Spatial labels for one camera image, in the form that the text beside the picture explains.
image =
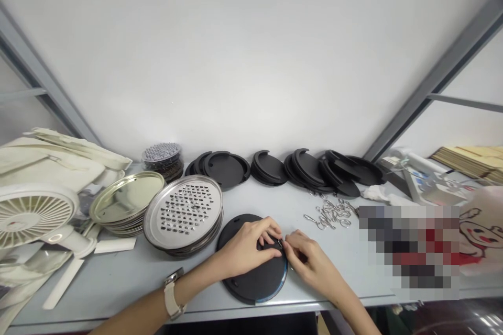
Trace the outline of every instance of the silver metal lid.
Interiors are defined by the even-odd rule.
[[[188,246],[198,250],[199,242],[220,227],[222,201],[220,186],[205,175],[174,181],[150,202],[144,218],[145,236],[167,252]]]
[[[89,215],[94,222],[104,226],[127,225],[136,215],[142,215],[165,184],[162,175],[152,171],[128,175],[99,194]]]

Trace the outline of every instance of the metal frame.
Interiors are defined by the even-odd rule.
[[[489,0],[377,137],[364,158],[376,162],[433,101],[503,112],[500,105],[440,95],[502,27],[503,0]]]
[[[77,108],[0,5],[0,55],[28,87],[26,91],[0,93],[0,103],[35,96],[71,133],[102,146]]]

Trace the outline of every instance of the left hand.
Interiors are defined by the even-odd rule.
[[[222,271],[221,280],[245,274],[268,260],[281,256],[281,251],[277,249],[257,250],[257,240],[264,237],[264,233],[281,238],[281,229],[271,217],[246,222],[239,232],[214,255]],[[265,239],[269,244],[273,244],[269,235]]]

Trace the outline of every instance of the fan guard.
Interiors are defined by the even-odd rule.
[[[65,225],[78,197],[63,186],[31,183],[0,188],[0,249],[36,241]]]

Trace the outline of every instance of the white watch strap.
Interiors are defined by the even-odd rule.
[[[175,320],[180,317],[185,312],[185,309],[187,307],[187,305],[179,306],[175,301],[174,282],[169,283],[164,288],[164,303],[171,320]]]

